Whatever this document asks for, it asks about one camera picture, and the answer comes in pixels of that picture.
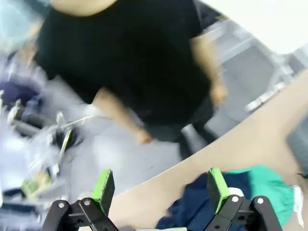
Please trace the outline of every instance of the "black t-shirt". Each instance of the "black t-shirt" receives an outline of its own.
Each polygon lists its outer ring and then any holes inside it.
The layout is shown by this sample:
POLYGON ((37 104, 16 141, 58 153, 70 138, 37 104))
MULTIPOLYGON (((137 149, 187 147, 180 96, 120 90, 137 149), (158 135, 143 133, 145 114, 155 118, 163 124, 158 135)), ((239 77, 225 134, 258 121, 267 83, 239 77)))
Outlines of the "black t-shirt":
POLYGON ((106 87, 145 123, 182 123, 209 92, 190 48, 200 33, 192 0, 118 0, 86 17, 51 9, 35 59, 86 103, 106 87))

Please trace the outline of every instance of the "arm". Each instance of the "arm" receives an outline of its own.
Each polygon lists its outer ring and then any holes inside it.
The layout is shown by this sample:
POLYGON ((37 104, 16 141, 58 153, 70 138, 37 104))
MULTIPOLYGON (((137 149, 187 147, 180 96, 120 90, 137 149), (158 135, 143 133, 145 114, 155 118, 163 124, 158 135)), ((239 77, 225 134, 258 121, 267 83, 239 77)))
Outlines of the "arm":
POLYGON ((211 98, 215 106, 221 105, 227 96, 227 90, 221 78, 222 70, 218 65, 216 46, 208 37, 203 34, 191 39, 192 54, 200 68, 211 80, 211 98))
POLYGON ((99 90, 92 104, 103 110, 108 117, 135 135, 140 144, 146 144, 152 141, 151 136, 135 123, 130 112, 122 102, 107 89, 99 90))
POLYGON ((35 39, 39 33, 42 23, 33 24, 28 32, 27 40, 25 45, 18 51, 18 56, 23 60, 27 66, 31 64, 34 56, 37 52, 37 47, 35 47, 35 39))

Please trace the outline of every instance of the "wooden table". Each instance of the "wooden table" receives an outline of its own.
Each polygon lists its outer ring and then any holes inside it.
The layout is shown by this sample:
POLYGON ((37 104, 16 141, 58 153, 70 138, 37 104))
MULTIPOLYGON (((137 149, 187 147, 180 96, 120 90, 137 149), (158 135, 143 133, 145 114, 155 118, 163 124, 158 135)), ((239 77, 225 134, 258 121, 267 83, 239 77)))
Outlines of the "wooden table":
MULTIPOLYGON (((118 228, 153 228, 167 208, 181 197, 183 187, 211 167, 227 171, 266 165, 276 170, 287 183, 299 184, 304 193, 308 193, 307 183, 298 177, 299 166, 285 142, 287 134, 305 116, 307 109, 308 71, 211 145, 157 177, 115 196, 109 218, 118 228)), ((308 195, 305 197, 307 208, 308 195)), ((307 209, 303 217, 308 225, 307 209)), ((293 217, 285 230, 303 228, 293 217)))

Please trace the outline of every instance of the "screw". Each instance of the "screw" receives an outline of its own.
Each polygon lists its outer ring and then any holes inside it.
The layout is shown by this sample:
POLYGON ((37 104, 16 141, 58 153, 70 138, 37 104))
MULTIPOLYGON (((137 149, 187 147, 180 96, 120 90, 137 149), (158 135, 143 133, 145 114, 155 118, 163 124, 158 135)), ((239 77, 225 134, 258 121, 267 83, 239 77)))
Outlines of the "screw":
POLYGON ((89 205, 90 205, 90 201, 89 201, 89 200, 85 200, 84 204, 85 204, 86 206, 89 206, 89 205))
POLYGON ((59 208, 63 208, 63 207, 64 207, 64 203, 60 202, 60 203, 58 204, 58 206, 59 206, 59 208))
POLYGON ((262 198, 259 198, 259 199, 257 200, 257 202, 258 202, 258 204, 262 204, 262 203, 264 202, 264 200, 263 200, 262 198))
POLYGON ((234 197, 232 198, 232 201, 233 201, 233 202, 238 202, 238 201, 239 201, 239 198, 238 198, 237 196, 234 196, 234 197))

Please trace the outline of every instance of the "navy blue cloth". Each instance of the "navy blue cloth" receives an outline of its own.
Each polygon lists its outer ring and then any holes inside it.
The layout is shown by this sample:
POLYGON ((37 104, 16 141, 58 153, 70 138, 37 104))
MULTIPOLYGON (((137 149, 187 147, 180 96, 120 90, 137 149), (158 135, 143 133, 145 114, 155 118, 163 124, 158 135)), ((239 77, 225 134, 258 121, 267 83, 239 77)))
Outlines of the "navy blue cloth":
MULTIPOLYGON (((239 188, 246 198, 251 198, 248 172, 223 174, 228 187, 239 188)), ((203 231, 214 216, 214 209, 207 192, 207 174, 186 185, 183 197, 168 209, 169 217, 159 220, 157 229, 186 227, 189 231, 203 231)), ((244 231, 244 227, 232 225, 231 231, 244 231)))

